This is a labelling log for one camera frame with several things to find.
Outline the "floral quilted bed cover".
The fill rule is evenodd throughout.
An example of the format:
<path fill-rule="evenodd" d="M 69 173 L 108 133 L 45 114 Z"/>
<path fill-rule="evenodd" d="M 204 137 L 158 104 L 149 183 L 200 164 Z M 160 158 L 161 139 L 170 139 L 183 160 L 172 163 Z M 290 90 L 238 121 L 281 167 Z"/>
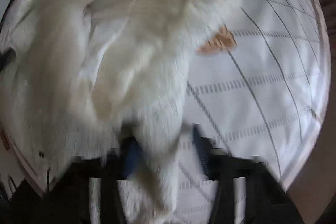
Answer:
<path fill-rule="evenodd" d="M 1 48 L 1 72 L 16 56 L 13 48 Z M 195 124 L 215 148 L 263 163 L 286 193 L 321 129 L 330 73 L 329 40 L 316 0 L 241 0 L 233 18 L 191 60 L 177 148 L 177 204 L 164 223 L 209 223 L 218 183 L 203 172 Z M 76 157 L 42 184 L 1 126 L 29 185 L 15 192 L 4 221 L 48 223 L 47 192 Z M 119 151 L 122 139 L 134 132 L 134 123 L 123 123 L 112 149 Z M 135 172 L 118 182 L 121 200 L 121 184 L 145 168 L 138 144 L 142 158 Z M 93 223 L 99 223 L 98 181 L 89 184 Z M 244 223 L 245 179 L 234 179 L 234 195 L 234 223 Z"/>

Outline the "white fuzzy cardigan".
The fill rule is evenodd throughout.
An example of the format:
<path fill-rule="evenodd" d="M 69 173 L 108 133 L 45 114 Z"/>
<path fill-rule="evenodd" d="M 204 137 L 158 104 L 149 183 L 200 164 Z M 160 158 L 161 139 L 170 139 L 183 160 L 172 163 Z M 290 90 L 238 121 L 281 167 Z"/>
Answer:
<path fill-rule="evenodd" d="M 1 32 L 1 122 L 42 184 L 76 156 L 118 147 L 135 124 L 145 168 L 121 184 L 129 223 L 177 204 L 177 148 L 191 60 L 241 0 L 16 0 Z"/>

